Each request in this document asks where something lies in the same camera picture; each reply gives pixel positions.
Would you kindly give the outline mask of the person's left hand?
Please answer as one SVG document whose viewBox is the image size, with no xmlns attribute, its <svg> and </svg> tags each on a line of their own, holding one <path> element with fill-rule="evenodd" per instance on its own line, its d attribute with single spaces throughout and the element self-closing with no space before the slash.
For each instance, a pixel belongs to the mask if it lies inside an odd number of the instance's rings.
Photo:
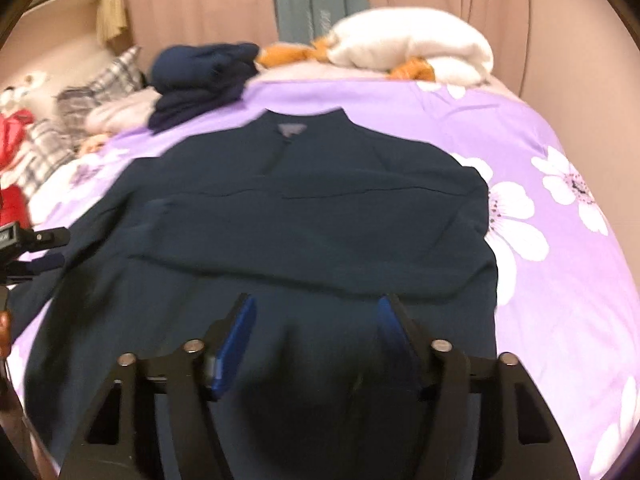
<svg viewBox="0 0 640 480">
<path fill-rule="evenodd" d="M 12 349 L 12 314 L 9 310 L 0 311 L 0 358 L 6 359 Z"/>
</svg>

